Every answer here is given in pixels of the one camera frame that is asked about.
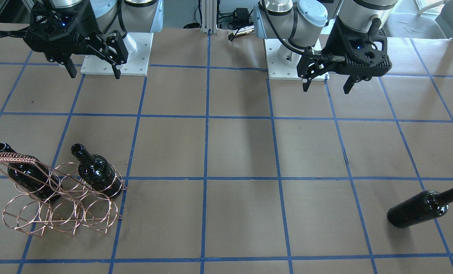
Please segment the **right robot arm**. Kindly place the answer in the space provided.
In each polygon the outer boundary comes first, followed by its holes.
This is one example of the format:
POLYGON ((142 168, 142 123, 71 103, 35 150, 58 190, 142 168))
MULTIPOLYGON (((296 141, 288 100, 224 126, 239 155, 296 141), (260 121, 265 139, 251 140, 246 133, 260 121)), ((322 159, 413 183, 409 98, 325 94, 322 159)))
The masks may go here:
POLYGON ((162 31, 162 0, 41 0, 30 11, 24 41, 49 62, 85 75, 146 76, 154 33, 162 31))

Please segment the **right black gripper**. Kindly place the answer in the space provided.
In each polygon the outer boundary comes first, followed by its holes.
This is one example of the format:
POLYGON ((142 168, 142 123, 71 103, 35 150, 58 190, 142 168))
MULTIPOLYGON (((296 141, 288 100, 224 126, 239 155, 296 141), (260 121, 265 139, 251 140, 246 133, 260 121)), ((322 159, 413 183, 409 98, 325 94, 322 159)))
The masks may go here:
POLYGON ((63 63, 71 78, 77 69, 71 54, 91 54, 112 65, 115 79, 121 78, 121 65, 128 52, 119 31, 102 33, 90 2, 57 6, 37 2, 30 11, 25 43, 35 52, 45 53, 49 61, 63 63))

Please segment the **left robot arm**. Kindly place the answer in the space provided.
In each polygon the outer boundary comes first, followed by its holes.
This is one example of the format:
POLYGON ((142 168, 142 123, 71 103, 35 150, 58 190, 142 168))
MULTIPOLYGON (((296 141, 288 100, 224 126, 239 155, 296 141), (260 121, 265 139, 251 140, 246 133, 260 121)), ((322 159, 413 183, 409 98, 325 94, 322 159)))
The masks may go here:
POLYGON ((307 91, 317 76, 327 72, 347 75, 343 92, 392 68, 382 27, 397 1, 343 0, 322 50, 313 47, 328 22, 326 7, 317 0, 260 0, 253 8, 254 29, 261 39, 277 39, 281 49, 297 54, 294 64, 307 91))

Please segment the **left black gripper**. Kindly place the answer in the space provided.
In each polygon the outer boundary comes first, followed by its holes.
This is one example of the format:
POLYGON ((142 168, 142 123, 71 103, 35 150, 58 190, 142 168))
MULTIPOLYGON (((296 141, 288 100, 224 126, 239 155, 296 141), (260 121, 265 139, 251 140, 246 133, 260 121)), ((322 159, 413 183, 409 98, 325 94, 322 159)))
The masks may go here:
POLYGON ((392 68, 387 51, 387 38, 381 31, 381 19, 368 19, 368 32, 349 28, 337 17, 325 47, 316 54, 304 54, 297 74, 302 78, 303 92, 307 92, 313 78, 327 72, 348 75, 343 85, 348 95, 353 86, 362 79, 383 76, 392 68))

